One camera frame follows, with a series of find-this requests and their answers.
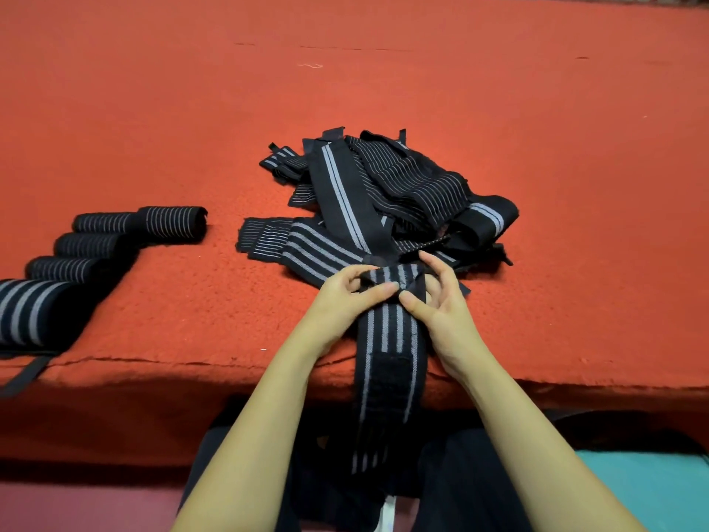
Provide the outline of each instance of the forearm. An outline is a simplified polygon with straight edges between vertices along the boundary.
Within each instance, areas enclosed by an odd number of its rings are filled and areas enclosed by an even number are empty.
[[[538,532],[643,531],[484,345],[464,385]]]
[[[298,329],[269,364],[194,487],[174,531],[271,531],[317,354]]]

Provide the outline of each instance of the left hand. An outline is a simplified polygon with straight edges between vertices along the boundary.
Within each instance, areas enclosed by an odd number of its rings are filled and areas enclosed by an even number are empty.
[[[360,313],[394,295],[399,285],[386,282],[358,293],[359,275],[377,269],[373,265],[351,265],[325,280],[295,332],[312,340],[322,357],[342,337]]]

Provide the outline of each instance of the red carpet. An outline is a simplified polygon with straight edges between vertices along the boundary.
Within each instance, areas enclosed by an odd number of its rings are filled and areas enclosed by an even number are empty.
[[[0,411],[0,457],[184,464],[315,295],[234,250],[271,141],[346,125],[518,204],[483,337],[542,405],[709,409],[709,13],[534,0],[0,0],[0,277],[78,213],[204,205]],[[350,396],[354,347],[314,371]],[[0,381],[22,362],[0,365]],[[432,363],[425,402],[466,406]]]

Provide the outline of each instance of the black pants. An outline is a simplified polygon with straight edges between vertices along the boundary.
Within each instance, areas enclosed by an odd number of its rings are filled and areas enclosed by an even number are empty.
[[[202,439],[180,507],[226,437],[244,401],[232,402]],[[440,415],[423,421],[421,441],[407,436],[409,456],[392,460],[372,474],[351,476],[333,472],[316,442],[312,426],[318,414],[304,411],[288,469],[277,532],[300,530],[299,519],[318,521],[350,532],[370,532],[377,526],[387,494],[420,497],[413,532],[529,531],[532,528],[519,497],[482,425],[446,433]],[[430,433],[439,436],[431,437]],[[411,458],[411,448],[416,447]]]

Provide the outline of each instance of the hand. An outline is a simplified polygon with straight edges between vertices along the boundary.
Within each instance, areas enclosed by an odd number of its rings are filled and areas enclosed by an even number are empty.
[[[351,265],[325,280],[306,315],[294,332],[303,332],[323,356],[342,337],[360,313],[384,302],[399,289],[395,282],[386,282],[358,293],[359,275],[377,269],[373,265]]]
[[[453,269],[434,255],[423,251],[418,254],[438,280],[426,276],[426,303],[409,291],[402,291],[399,301],[428,327],[433,348],[448,375],[463,383],[474,362],[490,352],[475,328]]]

